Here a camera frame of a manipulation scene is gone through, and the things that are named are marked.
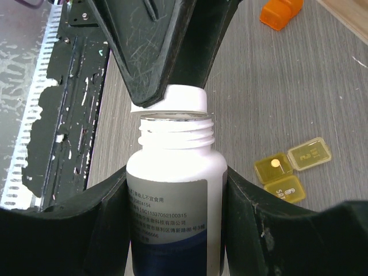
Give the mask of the yellow two-compartment pill box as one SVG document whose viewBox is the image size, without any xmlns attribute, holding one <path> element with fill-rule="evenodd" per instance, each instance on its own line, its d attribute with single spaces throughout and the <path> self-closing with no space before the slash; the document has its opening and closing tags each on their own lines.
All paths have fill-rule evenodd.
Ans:
<svg viewBox="0 0 368 276">
<path fill-rule="evenodd" d="M 271 161 L 278 159 L 280 166 L 274 168 Z M 322 137 L 315 137 L 298 146 L 254 163 L 255 173 L 263 189 L 277 198 L 295 204 L 306 198 L 306 192 L 295 171 L 304 171 L 329 162 L 332 153 Z"/>
</svg>

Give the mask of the white-capped dark pill bottle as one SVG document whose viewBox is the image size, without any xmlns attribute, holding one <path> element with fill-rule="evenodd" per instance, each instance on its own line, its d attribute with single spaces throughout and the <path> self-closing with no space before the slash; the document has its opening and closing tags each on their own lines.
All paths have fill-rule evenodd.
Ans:
<svg viewBox="0 0 368 276">
<path fill-rule="evenodd" d="M 221 275 L 227 162 L 211 117 L 150 114 L 139 129 L 126 165 L 134 275 Z"/>
</svg>

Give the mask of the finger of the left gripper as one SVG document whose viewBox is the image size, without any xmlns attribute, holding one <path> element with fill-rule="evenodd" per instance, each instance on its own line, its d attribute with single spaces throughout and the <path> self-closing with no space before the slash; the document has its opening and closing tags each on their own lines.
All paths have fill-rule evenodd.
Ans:
<svg viewBox="0 0 368 276">
<path fill-rule="evenodd" d="M 171 85 L 204 88 L 240 1 L 197 1 L 179 50 Z"/>
<path fill-rule="evenodd" d="M 161 101 L 196 2 L 109 0 L 88 4 L 132 102 L 147 108 Z"/>
</svg>

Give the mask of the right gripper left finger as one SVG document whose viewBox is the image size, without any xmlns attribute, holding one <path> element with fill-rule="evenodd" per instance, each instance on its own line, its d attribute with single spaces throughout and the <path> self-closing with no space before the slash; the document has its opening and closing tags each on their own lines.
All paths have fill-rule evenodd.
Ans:
<svg viewBox="0 0 368 276">
<path fill-rule="evenodd" d="M 42 212 L 1 209 L 1 275 L 124 275 L 126 171 Z"/>
</svg>

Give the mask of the white bottle cap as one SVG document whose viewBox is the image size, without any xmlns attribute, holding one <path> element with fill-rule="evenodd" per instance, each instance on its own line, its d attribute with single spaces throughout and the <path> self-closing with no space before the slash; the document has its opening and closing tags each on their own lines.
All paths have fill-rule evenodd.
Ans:
<svg viewBox="0 0 368 276">
<path fill-rule="evenodd" d="M 150 107 L 142 108 L 131 103 L 133 114 L 157 113 L 208 113 L 206 91 L 189 85 L 168 85 L 164 98 Z"/>
</svg>

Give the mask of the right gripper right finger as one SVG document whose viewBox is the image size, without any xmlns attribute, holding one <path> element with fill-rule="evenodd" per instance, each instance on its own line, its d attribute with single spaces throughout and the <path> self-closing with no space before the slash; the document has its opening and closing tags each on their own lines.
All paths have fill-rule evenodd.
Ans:
<svg viewBox="0 0 368 276">
<path fill-rule="evenodd" d="M 290 204 L 228 170 L 230 275 L 366 275 L 367 202 L 321 212 Z"/>
</svg>

